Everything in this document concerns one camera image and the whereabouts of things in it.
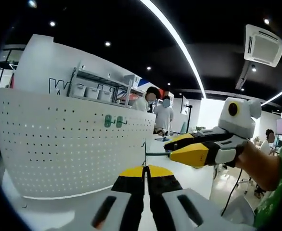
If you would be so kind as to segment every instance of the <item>floor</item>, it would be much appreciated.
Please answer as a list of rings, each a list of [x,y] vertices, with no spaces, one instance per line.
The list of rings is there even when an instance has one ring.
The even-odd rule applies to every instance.
[[[232,188],[234,187],[236,180],[238,179],[240,173],[239,168],[231,168],[224,169],[219,166],[218,174],[213,182],[212,193],[210,196],[210,200],[213,201],[219,208],[223,209]],[[244,171],[242,172],[241,179],[249,179],[249,176]],[[246,200],[249,202],[250,206],[255,209],[260,203],[260,199],[254,196],[254,189],[256,188],[256,183],[253,181],[253,185],[248,187],[248,192],[245,195]],[[244,195],[244,191],[247,188],[247,183],[240,184],[238,188],[236,188],[231,196],[230,202],[239,195]]]

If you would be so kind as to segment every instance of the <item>white storage box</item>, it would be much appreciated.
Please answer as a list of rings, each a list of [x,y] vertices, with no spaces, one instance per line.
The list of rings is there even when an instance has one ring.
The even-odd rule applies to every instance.
[[[87,90],[85,92],[85,97],[96,100],[98,98],[99,92],[100,90],[97,88],[87,87]]]
[[[111,102],[112,101],[112,92],[100,90],[98,99],[102,101]]]
[[[132,87],[137,88],[139,85],[141,77],[136,76],[136,75],[127,75],[124,76],[124,82],[129,85],[129,81],[132,80]]]
[[[74,85],[74,88],[73,88],[73,95],[83,97],[83,96],[84,96],[84,93],[85,93],[85,89],[86,89],[85,86],[83,86],[82,84],[78,84],[78,83],[77,83],[77,84]]]

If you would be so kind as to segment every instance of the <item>white table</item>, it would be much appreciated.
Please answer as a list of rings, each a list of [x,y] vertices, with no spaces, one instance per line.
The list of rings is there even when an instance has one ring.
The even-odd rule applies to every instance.
[[[155,141],[154,138],[157,138],[157,136],[153,136],[151,145],[147,147],[148,151],[164,152],[163,142]],[[149,156],[147,157],[147,164],[169,169],[180,182],[182,188],[191,188],[206,199],[209,199],[213,183],[213,167],[194,169],[190,166],[171,161],[167,156]],[[16,212],[25,223],[28,224],[31,230],[34,231],[60,228],[73,221],[75,211],[79,206],[89,203],[91,200],[95,200],[95,198],[102,193],[96,192],[59,200],[25,199],[20,196],[14,187],[7,171],[5,171],[3,176],[2,188]],[[83,214],[82,216],[84,216],[83,219],[88,219],[87,214]],[[141,215],[139,230],[157,230],[150,211],[147,183],[145,184],[144,210]]]

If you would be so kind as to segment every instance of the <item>led strip light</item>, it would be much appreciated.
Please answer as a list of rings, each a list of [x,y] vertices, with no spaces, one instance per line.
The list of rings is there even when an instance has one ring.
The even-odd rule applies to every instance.
[[[185,47],[183,41],[179,37],[178,33],[176,32],[176,30],[174,29],[172,24],[168,21],[168,19],[164,16],[164,14],[150,0],[140,0],[140,1],[155,14],[155,16],[162,22],[162,24],[167,28],[169,33],[172,35],[174,40],[177,42],[177,44],[179,45],[181,51],[185,55],[189,65],[190,65],[190,67],[191,67],[191,69],[192,69],[192,71],[193,71],[193,73],[194,73],[194,75],[195,75],[195,77],[198,81],[198,84],[200,86],[200,89],[201,89],[201,92],[203,94],[204,99],[206,99],[204,87],[203,87],[201,78],[199,76],[199,73],[197,71],[197,68],[196,68],[187,48]]]
[[[264,105],[268,104],[269,102],[271,102],[271,101],[277,99],[277,98],[278,98],[279,96],[281,96],[281,95],[282,95],[282,91],[281,91],[279,94],[277,94],[277,95],[275,95],[274,97],[272,97],[271,99],[267,100],[265,103],[262,103],[261,106],[264,106]]]

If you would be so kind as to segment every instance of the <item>white shirt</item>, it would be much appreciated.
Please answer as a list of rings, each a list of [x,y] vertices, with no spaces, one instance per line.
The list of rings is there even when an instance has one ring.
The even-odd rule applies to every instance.
[[[149,104],[147,103],[145,97],[139,97],[133,103],[132,109],[147,112],[149,110]]]
[[[170,122],[173,120],[173,109],[159,105],[154,108],[154,113],[157,115],[155,128],[163,128],[166,131],[170,131]]]
[[[260,150],[264,153],[269,155],[270,154],[270,146],[267,140],[263,141]]]

